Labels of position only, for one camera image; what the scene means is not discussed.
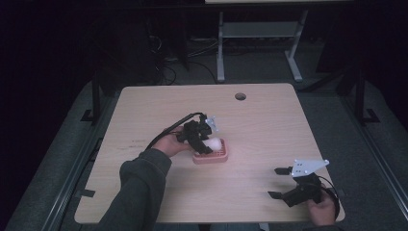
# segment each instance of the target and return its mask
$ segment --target person's left hand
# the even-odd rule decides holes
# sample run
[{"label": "person's left hand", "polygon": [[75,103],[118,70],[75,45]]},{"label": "person's left hand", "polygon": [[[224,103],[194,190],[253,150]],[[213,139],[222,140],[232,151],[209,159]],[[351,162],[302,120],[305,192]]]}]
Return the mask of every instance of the person's left hand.
[{"label": "person's left hand", "polygon": [[176,127],[170,132],[170,134],[159,139],[152,148],[158,149],[164,152],[167,157],[175,156],[177,153],[185,150],[191,150],[191,146],[187,143],[179,142],[176,138],[176,135],[173,133],[183,131],[183,127]]}]

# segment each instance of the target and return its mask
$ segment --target light wood table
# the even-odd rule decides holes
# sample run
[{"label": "light wood table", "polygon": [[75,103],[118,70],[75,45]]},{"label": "light wood table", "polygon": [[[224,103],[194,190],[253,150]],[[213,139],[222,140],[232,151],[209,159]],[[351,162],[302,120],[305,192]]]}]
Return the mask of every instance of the light wood table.
[{"label": "light wood table", "polygon": [[[245,100],[235,95],[244,93]],[[195,165],[192,153],[174,156],[158,222],[281,222],[307,220],[304,205],[289,208],[268,191],[295,187],[274,173],[294,159],[321,160],[309,124],[289,84],[135,87],[122,91],[75,220],[96,223],[120,190],[121,164],[136,158],[164,128],[201,112],[216,116],[226,163]],[[330,179],[327,169],[318,175]],[[338,220],[344,218],[341,210]]]}]

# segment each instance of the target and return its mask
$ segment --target floor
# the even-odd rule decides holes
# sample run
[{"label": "floor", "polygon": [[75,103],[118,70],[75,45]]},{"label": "floor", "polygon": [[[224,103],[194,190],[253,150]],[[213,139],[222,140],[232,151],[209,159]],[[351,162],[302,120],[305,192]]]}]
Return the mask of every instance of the floor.
[{"label": "floor", "polygon": [[[315,72],[324,45],[322,41],[300,43],[295,58],[304,78],[301,83],[293,80],[283,53],[290,45],[289,40],[271,40],[264,46],[231,42],[224,57],[224,84],[290,83],[300,90],[327,75]],[[207,46],[192,44],[191,53],[202,47]],[[217,67],[213,50],[199,56],[191,55],[189,61],[190,71],[177,62],[168,62],[162,84],[215,84]],[[338,82],[332,81],[314,92],[299,93],[298,97],[322,157],[331,162],[328,170],[333,183],[341,192],[345,219],[339,226],[344,230],[408,230],[407,217],[400,209],[403,205],[395,200],[392,190],[395,184],[402,188],[402,195],[408,190],[407,131],[388,109],[379,90],[370,84],[366,87],[366,108],[372,108],[381,122],[361,126],[352,112],[353,94],[340,97],[335,93]],[[75,222],[74,214],[97,153],[94,147],[103,139],[118,96],[119,92],[115,97],[102,97],[103,115],[95,126],[91,126],[90,122],[81,121],[84,111],[91,108],[91,85],[84,87],[24,194],[8,230],[92,229],[93,225]],[[86,155],[83,168],[74,170],[75,162],[83,158],[79,157],[81,153]],[[387,169],[378,164],[382,162],[392,170],[396,182],[387,178],[384,173]],[[78,176],[78,181],[68,181],[68,176],[72,175]],[[63,192],[62,189],[75,190]],[[58,216],[52,217],[49,213],[54,205],[61,205],[61,210]],[[269,229],[301,230],[310,226],[309,222],[272,223]]]}]

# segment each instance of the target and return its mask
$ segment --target person's right hand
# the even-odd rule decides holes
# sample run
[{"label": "person's right hand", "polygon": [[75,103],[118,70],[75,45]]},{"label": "person's right hand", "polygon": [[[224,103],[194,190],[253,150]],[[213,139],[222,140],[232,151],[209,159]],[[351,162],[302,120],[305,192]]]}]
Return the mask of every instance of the person's right hand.
[{"label": "person's right hand", "polygon": [[315,226],[333,225],[336,221],[336,206],[333,199],[324,190],[321,191],[321,203],[317,204],[314,200],[306,201],[309,217]]}]

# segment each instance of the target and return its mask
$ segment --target hand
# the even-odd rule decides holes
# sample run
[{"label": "hand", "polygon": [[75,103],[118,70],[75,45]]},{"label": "hand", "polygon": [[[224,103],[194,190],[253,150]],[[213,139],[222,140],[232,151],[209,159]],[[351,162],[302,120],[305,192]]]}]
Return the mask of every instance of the hand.
[{"label": "hand", "polygon": [[336,221],[336,206],[333,199],[324,190],[321,191],[321,203],[317,204],[314,200],[306,201],[309,209],[309,217],[315,226],[333,225]]},{"label": "hand", "polygon": [[179,142],[176,138],[176,135],[173,133],[183,131],[183,127],[176,127],[171,131],[170,134],[159,139],[152,148],[158,149],[164,152],[167,157],[175,156],[177,153],[185,150],[191,150],[191,146],[187,143]]}]

